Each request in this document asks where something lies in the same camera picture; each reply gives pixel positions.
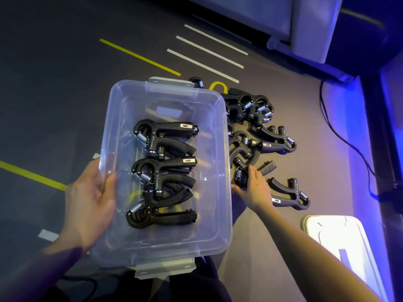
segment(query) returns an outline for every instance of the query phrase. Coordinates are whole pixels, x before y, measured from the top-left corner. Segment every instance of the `dark rubber gym floor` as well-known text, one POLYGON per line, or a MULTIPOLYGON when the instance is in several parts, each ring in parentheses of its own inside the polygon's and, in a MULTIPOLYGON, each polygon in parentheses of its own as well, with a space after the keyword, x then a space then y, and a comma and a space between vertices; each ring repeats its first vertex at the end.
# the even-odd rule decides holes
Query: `dark rubber gym floor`
MULTIPOLYGON (((298 178, 300 188, 312 199, 308 212, 282 208, 288 220, 299 225, 305 215, 356 216, 353 203, 358 195, 356 191, 367 190, 364 165, 355 165, 357 157, 331 134, 322 117, 318 79, 304 74, 294 61, 281 55, 253 47, 191 16, 146 0, 1 0, 0 60, 0 161, 54 181, 73 182, 93 155, 100 152, 113 84, 124 79, 146 81, 151 76, 184 80, 200 76, 207 88, 219 81, 228 88, 266 95, 275 107, 271 124, 284 125, 298 142, 295 153, 262 155, 258 163, 274 160, 277 170, 273 175, 281 182, 298 178), (211 40, 185 24, 248 55, 211 40), (181 76, 99 39, 166 66, 181 76), (173 55, 167 49, 229 75, 239 83, 173 55), (356 173, 364 179, 354 181, 356 173)), ((216 86, 215 90, 222 92, 222 87, 216 86)), ((352 119, 346 113, 345 102, 353 96, 362 96, 360 86, 357 83, 329 85, 324 94, 329 96, 325 100, 335 127, 341 134, 350 136, 346 123, 352 119)), ((370 157, 365 112, 361 107, 357 106, 355 127, 360 131, 364 127, 359 146, 370 157)), ((0 191, 0 277, 3 277, 49 244, 38 238, 42 229, 60 232, 64 193, 1 168, 0 191)), ((239 199, 233 202, 237 217, 244 208, 239 199)), ((267 230, 249 209, 234 225, 231 247, 214 260, 235 302, 266 301, 267 293, 274 301, 304 301, 267 230)), ((97 264, 85 256, 72 270, 90 274, 97 269, 97 264)), ((116 283, 112 283, 100 286, 101 291, 113 288, 116 283)), ((80 300, 82 295, 76 292, 71 299, 80 300)))

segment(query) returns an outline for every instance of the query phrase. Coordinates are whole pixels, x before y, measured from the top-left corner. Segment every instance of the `transparent plastic container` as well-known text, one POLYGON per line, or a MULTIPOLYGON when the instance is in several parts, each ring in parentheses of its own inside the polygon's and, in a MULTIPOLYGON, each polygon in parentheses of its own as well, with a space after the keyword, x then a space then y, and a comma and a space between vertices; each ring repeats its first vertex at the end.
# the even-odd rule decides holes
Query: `transparent plastic container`
POLYGON ((152 82, 120 81, 112 87, 103 132, 99 170, 116 181, 116 212, 111 226, 90 254, 104 267, 185 259, 218 254, 232 239, 229 145, 225 103, 215 91, 152 82), (194 196, 171 211, 192 208, 197 220, 190 225, 129 226, 126 212, 142 198, 143 185, 131 173, 145 149, 134 136, 135 124, 191 121, 199 134, 180 139, 196 148, 194 196))

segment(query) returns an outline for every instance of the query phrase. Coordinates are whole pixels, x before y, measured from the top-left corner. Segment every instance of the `black cable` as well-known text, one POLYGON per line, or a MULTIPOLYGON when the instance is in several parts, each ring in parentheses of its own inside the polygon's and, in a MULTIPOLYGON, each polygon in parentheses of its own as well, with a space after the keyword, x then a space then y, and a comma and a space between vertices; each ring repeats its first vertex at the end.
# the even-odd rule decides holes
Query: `black cable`
POLYGON ((370 172, 376 179, 379 179, 381 181, 385 181, 385 182, 389 182, 392 184, 396 184, 396 185, 401 185, 403 186, 403 182, 402 181, 393 181, 393 180, 389 180, 389 179, 385 179, 380 177, 379 175, 375 174, 374 170, 371 168, 370 164, 368 163, 367 159, 364 157, 364 155, 360 152, 360 150, 355 147, 354 145, 352 145, 351 143, 347 142, 345 139, 343 139, 333 128, 333 126, 330 123, 329 120, 329 116, 326 110, 326 106, 325 106, 325 102, 323 101, 323 96, 322 96, 322 90, 323 90, 323 84, 325 81, 321 81, 320 82, 320 87, 319 87, 319 104, 320 106, 323 108, 323 112, 324 112, 324 118, 325 121, 327 123, 327 125, 329 126, 330 130, 336 135, 336 137, 338 137, 341 141, 345 142, 348 146, 350 146, 352 149, 354 149, 357 154, 360 155, 360 157, 363 159, 365 166, 367 167, 367 171, 370 172))
POLYGON ((92 296, 94 295, 94 293, 97 291, 97 287, 98 287, 98 282, 95 279, 92 279, 90 277, 85 277, 85 276, 72 276, 72 275, 63 275, 61 277, 63 280, 66 281, 72 281, 72 282, 78 282, 78 281, 90 281, 91 283, 94 284, 94 287, 92 289, 92 291, 89 293, 89 295, 82 301, 82 302, 88 302, 92 296))

